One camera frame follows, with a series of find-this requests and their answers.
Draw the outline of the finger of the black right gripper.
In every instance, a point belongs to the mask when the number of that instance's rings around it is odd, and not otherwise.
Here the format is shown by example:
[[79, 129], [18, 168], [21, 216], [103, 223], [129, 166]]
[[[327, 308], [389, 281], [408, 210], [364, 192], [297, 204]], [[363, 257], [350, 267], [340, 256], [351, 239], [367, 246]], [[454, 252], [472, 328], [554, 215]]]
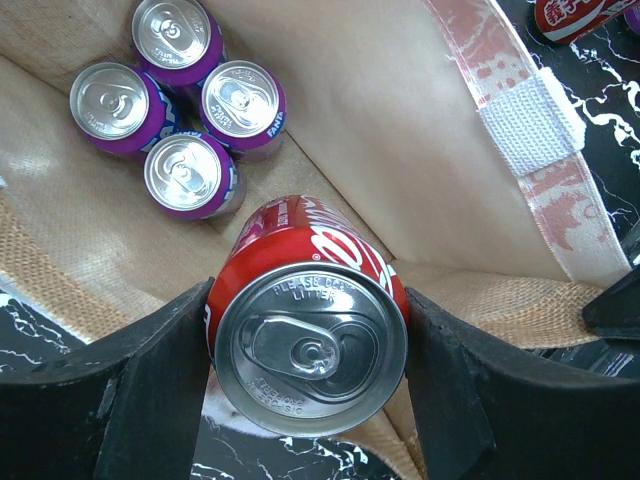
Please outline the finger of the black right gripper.
[[610, 286], [582, 309], [589, 330], [607, 339], [639, 339], [639, 268]]

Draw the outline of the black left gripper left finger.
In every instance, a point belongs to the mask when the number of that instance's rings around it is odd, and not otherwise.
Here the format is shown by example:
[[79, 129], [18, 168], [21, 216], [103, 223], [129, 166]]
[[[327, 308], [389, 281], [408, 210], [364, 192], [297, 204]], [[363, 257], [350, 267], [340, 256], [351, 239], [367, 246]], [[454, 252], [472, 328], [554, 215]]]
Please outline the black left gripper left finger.
[[187, 479], [211, 362], [200, 282], [157, 311], [1, 376], [4, 479]]

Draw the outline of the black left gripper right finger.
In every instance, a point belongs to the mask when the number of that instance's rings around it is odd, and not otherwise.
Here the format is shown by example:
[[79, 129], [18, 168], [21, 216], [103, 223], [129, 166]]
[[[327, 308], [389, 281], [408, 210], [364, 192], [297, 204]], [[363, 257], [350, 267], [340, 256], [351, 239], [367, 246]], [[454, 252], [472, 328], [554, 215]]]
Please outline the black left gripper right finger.
[[408, 299], [408, 385], [429, 478], [638, 477], [634, 345], [535, 353], [415, 290]]

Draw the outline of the red cola can front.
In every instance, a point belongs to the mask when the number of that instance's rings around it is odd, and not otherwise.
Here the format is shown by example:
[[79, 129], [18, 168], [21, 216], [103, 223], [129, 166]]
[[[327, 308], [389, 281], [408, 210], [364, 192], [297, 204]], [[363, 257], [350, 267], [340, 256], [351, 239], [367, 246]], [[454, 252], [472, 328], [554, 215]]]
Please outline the red cola can front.
[[203, 416], [254, 436], [332, 436], [376, 414], [406, 365], [392, 266], [324, 201], [289, 195], [246, 222], [204, 306]]

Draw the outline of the purple Fanta can back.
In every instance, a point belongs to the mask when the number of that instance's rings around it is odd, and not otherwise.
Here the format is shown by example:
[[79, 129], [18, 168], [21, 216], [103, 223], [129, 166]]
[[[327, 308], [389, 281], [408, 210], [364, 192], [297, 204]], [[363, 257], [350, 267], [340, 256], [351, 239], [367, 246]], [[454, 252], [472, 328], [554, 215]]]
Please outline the purple Fanta can back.
[[158, 207], [188, 220], [233, 213], [247, 191], [242, 173], [224, 147], [198, 131], [160, 140], [146, 157], [143, 175]]

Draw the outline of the brown canvas tote bag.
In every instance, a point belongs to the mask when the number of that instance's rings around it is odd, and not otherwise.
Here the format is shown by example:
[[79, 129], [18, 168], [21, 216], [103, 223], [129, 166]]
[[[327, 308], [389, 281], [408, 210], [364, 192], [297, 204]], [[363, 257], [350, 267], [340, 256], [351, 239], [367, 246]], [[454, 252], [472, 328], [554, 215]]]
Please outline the brown canvas tote bag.
[[[91, 145], [74, 78], [133, 59], [132, 1], [1, 5], [1, 376], [30, 370], [214, 281], [246, 219], [306, 194], [352, 220], [415, 290], [539, 353], [592, 340], [582, 308], [631, 268], [570, 103], [502, 112], [543, 71], [495, 1], [211, 1], [235, 52], [289, 99], [285, 147], [247, 165], [244, 205], [219, 223], [164, 214], [141, 168]], [[254, 436], [202, 414], [187, 479], [431, 479], [408, 376], [362, 425]]]

